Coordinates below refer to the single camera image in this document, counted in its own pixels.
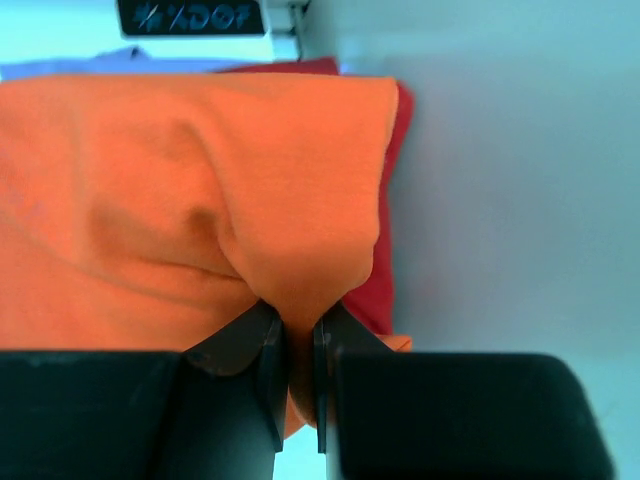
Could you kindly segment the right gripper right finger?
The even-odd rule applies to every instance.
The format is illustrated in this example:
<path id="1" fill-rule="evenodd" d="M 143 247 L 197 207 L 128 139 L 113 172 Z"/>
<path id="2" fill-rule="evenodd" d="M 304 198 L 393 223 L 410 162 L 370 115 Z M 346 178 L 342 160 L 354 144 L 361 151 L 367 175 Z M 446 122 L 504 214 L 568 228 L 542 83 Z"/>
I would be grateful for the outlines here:
<path id="1" fill-rule="evenodd" d="M 531 353 L 400 353 L 344 306 L 315 325 L 331 479 L 611 479 L 577 376 Z"/>

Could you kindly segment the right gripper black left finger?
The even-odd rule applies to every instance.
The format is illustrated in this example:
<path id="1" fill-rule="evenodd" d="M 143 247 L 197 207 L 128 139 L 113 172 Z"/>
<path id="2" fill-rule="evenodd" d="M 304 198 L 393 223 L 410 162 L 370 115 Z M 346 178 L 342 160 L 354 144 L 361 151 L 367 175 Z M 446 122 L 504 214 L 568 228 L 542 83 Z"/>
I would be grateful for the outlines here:
<path id="1" fill-rule="evenodd" d="M 269 479 L 286 345 L 257 303 L 184 352 L 3 351 L 5 479 Z"/>

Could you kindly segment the orange t shirt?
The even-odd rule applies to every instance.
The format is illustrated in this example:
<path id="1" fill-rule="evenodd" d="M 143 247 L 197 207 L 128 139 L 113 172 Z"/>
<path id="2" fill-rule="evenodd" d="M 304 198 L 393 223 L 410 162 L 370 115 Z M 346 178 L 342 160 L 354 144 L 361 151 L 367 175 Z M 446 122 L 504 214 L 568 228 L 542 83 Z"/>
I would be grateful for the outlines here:
<path id="1" fill-rule="evenodd" d="M 315 421 L 311 332 L 370 276 L 390 78 L 51 75 L 1 86 L 1 345 L 174 350 L 259 300 Z"/>

